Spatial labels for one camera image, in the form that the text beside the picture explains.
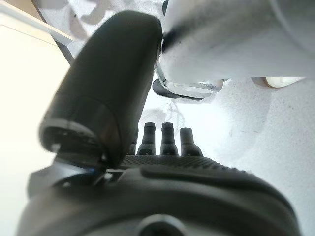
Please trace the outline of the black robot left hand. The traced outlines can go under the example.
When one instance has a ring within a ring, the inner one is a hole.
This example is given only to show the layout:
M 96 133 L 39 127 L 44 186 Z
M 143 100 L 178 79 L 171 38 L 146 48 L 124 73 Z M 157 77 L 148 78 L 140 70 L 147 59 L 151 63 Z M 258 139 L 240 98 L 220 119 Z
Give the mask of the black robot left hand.
M 39 127 L 53 163 L 30 175 L 19 236 L 299 236 L 288 200 L 255 175 L 203 156 L 192 131 L 137 127 L 162 39 L 160 21 L 123 11 L 89 39 Z

